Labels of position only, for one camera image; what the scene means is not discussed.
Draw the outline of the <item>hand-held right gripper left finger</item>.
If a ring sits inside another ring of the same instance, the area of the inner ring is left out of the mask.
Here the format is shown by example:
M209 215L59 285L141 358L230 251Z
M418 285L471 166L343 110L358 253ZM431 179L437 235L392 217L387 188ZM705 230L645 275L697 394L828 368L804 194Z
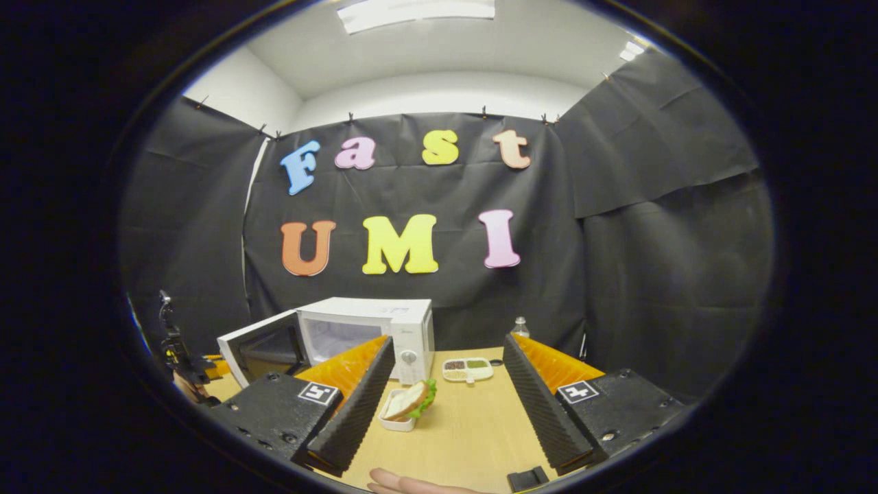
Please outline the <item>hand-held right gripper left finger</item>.
M341 476L370 428L394 364L392 337L379 336L294 376L267 373L209 412L261 453Z

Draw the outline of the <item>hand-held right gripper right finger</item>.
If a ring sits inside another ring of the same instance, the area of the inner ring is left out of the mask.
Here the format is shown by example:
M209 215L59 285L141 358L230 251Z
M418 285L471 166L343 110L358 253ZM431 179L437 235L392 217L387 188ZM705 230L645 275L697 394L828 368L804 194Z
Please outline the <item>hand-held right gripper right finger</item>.
M624 453L686 409L629 368L605 373L516 333L504 340L503 362L558 475Z

